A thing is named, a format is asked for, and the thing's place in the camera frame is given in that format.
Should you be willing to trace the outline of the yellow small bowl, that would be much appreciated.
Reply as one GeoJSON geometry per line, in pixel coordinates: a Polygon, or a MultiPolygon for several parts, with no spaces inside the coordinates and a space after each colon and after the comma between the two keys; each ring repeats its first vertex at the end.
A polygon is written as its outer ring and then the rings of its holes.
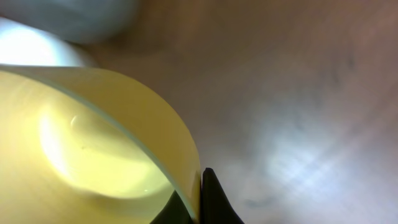
{"type": "Polygon", "coordinates": [[[193,138],[120,73],[1,67],[1,222],[150,223],[174,191],[200,221],[193,138]]]}

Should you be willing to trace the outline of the white small bowl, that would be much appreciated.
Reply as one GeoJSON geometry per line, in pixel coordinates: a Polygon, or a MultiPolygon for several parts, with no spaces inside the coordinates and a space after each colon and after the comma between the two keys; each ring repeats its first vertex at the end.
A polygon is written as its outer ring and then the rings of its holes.
{"type": "Polygon", "coordinates": [[[1,18],[1,64],[39,67],[94,67],[82,49],[56,36],[1,18]]]}

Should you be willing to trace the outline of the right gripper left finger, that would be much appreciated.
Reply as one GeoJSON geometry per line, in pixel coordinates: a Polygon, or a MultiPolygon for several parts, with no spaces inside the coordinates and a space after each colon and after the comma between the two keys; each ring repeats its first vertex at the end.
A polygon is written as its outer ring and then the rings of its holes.
{"type": "Polygon", "coordinates": [[[193,220],[176,191],[150,224],[193,224],[193,220]]]}

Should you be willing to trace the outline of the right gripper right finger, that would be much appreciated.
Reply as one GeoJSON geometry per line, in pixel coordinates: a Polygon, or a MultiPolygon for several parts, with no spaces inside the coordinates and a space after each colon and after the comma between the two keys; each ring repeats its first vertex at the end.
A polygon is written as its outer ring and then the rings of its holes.
{"type": "Polygon", "coordinates": [[[231,206],[215,172],[206,168],[202,175],[201,223],[243,224],[231,206]]]}

